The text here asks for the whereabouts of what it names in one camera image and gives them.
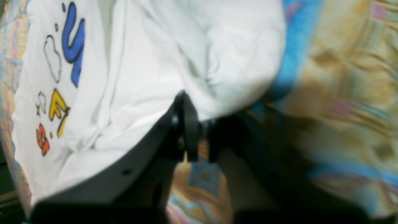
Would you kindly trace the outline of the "right gripper own black right finger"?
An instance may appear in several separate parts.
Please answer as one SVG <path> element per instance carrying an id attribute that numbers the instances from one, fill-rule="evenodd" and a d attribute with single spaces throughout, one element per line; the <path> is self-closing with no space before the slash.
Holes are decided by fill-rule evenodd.
<path id="1" fill-rule="evenodd" d="M 286 150 L 263 140 L 243 119 L 228 116 L 201 123 L 228 181 L 234 224 L 369 224 L 358 206 L 321 190 L 286 165 Z"/>

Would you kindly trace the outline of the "right gripper own black left finger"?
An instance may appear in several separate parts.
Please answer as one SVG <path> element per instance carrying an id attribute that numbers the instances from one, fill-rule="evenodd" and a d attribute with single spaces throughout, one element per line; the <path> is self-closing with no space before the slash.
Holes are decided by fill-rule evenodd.
<path id="1" fill-rule="evenodd" d="M 181 91 L 141 141 L 84 182 L 34 207 L 31 224 L 166 224 L 165 206 L 176 165 L 198 160 L 199 122 Z"/>

